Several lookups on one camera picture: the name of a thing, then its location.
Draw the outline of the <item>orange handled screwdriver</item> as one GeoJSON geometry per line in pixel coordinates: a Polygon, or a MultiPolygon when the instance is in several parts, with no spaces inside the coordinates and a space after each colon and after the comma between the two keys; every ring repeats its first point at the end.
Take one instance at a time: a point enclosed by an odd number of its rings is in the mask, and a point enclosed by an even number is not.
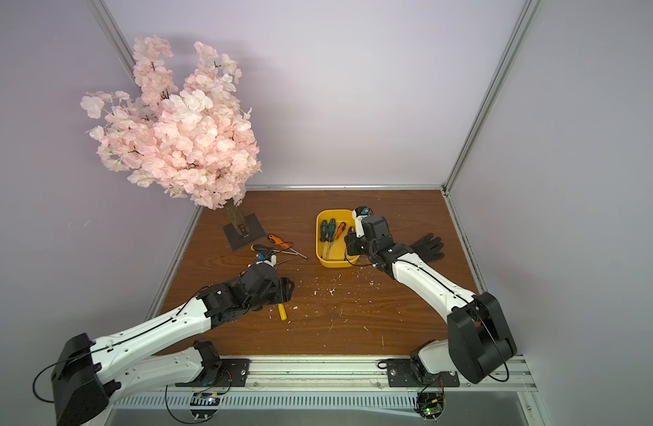
{"type": "Polygon", "coordinates": [[[337,229],[335,231],[335,236],[333,238],[333,242],[336,242],[340,238],[340,236],[344,233],[344,231],[346,229],[346,225],[347,224],[345,222],[340,222],[339,223],[339,225],[338,225],[338,227],[337,227],[337,229]]]}

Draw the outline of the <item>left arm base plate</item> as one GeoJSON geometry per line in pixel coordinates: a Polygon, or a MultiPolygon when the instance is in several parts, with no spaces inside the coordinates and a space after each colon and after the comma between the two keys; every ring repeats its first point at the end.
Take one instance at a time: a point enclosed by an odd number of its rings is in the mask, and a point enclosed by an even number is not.
{"type": "Polygon", "coordinates": [[[218,367],[206,367],[193,381],[175,385],[180,388],[243,388],[250,363],[250,359],[223,359],[218,367]]]}

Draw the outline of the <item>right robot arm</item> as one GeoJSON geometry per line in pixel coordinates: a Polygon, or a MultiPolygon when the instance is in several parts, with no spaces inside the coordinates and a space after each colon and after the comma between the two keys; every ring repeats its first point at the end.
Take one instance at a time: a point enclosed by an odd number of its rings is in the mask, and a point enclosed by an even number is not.
{"type": "Polygon", "coordinates": [[[416,380],[429,384],[442,373],[457,372],[477,384],[507,367],[518,349],[498,299],[465,289],[431,267],[445,255],[440,237],[426,234],[406,245],[394,241],[386,219],[370,209],[360,207],[352,216],[346,253],[367,257],[377,270],[417,294],[447,325],[444,341],[433,340],[411,353],[416,380]]]}

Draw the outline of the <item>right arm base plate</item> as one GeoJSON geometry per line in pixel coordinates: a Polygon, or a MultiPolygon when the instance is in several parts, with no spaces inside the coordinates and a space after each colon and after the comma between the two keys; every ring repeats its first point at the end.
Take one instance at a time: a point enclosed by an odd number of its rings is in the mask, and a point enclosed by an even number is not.
{"type": "Polygon", "coordinates": [[[458,388],[460,386],[459,376],[455,371],[424,373],[422,368],[410,358],[380,360],[377,367],[385,371],[388,386],[391,388],[424,386],[458,388]]]}

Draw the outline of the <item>yellow plastic storage box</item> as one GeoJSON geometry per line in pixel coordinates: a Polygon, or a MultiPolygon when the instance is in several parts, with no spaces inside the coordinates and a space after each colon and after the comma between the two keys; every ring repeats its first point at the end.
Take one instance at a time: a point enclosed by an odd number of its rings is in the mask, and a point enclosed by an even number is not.
{"type": "Polygon", "coordinates": [[[345,242],[346,235],[348,234],[348,229],[350,226],[354,226],[354,220],[352,217],[352,211],[348,209],[327,209],[319,213],[316,219],[316,255],[319,262],[326,268],[347,268],[355,266],[357,264],[359,256],[351,256],[348,254],[347,245],[345,242]],[[319,228],[323,219],[329,220],[334,218],[336,220],[337,226],[340,222],[345,222],[346,229],[340,238],[333,243],[333,246],[330,250],[329,258],[326,259],[328,244],[325,242],[321,244],[319,241],[319,228]]]}

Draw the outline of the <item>green black screwdriver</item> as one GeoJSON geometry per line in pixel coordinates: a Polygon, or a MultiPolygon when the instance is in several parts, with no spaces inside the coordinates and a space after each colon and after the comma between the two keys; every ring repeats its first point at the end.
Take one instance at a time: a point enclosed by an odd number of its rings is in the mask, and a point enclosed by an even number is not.
{"type": "Polygon", "coordinates": [[[323,219],[319,228],[319,241],[324,244],[328,239],[328,220],[323,219]]]}
{"type": "Polygon", "coordinates": [[[326,250],[326,259],[329,258],[330,250],[335,240],[336,229],[337,229],[336,220],[334,218],[331,218],[328,222],[328,232],[326,234],[326,238],[327,238],[326,242],[328,244],[328,249],[326,250]]]}

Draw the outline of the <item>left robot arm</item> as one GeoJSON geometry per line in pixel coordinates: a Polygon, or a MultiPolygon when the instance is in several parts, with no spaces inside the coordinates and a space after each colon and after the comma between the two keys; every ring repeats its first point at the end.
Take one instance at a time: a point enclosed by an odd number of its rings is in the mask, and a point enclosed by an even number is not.
{"type": "Polygon", "coordinates": [[[162,386],[230,386],[232,376],[208,341],[168,356],[160,352],[266,305],[287,303],[294,289],[273,262],[257,262],[133,328],[95,339],[85,333],[70,338],[51,372],[56,423],[84,425],[116,401],[162,386]]]}

